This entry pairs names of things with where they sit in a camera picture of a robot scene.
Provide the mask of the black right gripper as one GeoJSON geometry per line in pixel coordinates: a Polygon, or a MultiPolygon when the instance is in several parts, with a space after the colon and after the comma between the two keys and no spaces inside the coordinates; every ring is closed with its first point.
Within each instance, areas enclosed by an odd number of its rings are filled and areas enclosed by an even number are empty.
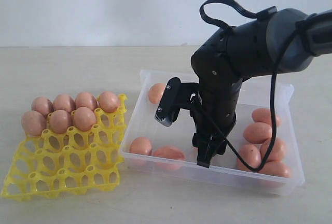
{"type": "Polygon", "coordinates": [[[207,98],[196,94],[193,112],[196,133],[192,142],[198,149],[198,166],[209,168],[212,157],[223,155],[227,147],[234,151],[228,135],[237,122],[237,100],[237,93],[223,97],[212,94],[207,98]]]}

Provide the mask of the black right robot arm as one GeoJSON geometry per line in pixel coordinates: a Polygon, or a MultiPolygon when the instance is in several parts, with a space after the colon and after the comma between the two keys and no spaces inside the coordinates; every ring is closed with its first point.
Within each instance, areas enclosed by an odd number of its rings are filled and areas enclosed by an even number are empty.
{"type": "Polygon", "coordinates": [[[307,15],[287,8],[266,9],[241,26],[222,26],[191,57],[199,82],[194,97],[193,144],[197,165],[209,167],[230,145],[242,83],[250,78],[306,69],[331,53],[331,11],[307,15]]]}

